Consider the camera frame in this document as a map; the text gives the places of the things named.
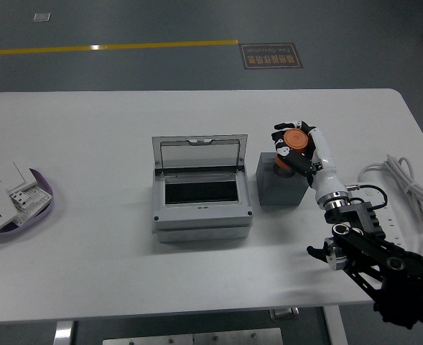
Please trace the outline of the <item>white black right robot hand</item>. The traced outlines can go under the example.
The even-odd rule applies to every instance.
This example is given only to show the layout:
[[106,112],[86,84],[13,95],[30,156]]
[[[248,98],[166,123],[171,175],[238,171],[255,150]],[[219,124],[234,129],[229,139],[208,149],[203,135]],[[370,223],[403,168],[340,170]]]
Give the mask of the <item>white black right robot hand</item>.
[[296,174],[307,179],[315,190],[317,205],[324,211],[349,204],[346,186],[337,177],[336,165],[322,132],[303,121],[274,126],[271,138],[276,156],[276,175],[290,178]]

